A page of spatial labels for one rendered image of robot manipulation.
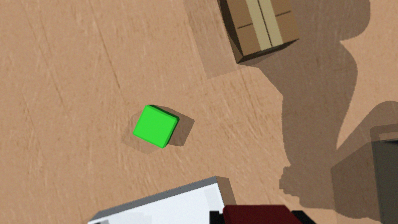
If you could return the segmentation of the red block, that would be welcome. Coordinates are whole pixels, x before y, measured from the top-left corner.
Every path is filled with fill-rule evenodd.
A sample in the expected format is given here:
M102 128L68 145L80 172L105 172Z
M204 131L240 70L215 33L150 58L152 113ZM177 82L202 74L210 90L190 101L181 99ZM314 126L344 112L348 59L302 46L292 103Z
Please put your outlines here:
M226 205L226 224L302 224L285 205Z

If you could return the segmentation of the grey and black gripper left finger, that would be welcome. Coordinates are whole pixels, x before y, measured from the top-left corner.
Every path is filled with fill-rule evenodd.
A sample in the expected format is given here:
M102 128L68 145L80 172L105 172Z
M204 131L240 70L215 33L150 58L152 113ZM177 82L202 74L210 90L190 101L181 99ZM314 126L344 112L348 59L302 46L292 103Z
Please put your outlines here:
M209 211L209 224L226 224L223 213L219 213L219 211Z

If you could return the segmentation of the green block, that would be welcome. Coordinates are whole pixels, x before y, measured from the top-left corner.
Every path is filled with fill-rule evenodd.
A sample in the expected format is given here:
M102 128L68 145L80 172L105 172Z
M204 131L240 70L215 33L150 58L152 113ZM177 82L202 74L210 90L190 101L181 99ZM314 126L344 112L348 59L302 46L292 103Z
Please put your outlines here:
M179 117L155 105L146 105L135 126L133 135L165 148L179 122Z

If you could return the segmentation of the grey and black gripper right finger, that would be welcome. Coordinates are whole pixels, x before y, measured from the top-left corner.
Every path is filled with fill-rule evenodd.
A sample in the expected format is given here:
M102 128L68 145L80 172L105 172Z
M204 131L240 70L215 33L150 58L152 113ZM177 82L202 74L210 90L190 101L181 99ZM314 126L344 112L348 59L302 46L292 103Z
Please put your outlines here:
M302 210L292 210L291 211L302 224L316 224L306 213Z

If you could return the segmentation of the brown cardboard box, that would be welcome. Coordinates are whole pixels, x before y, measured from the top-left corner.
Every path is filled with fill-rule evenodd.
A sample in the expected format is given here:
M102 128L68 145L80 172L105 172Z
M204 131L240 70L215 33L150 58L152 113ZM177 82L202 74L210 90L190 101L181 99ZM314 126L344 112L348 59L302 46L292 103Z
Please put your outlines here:
M290 0L217 0L236 64L285 49L300 33Z

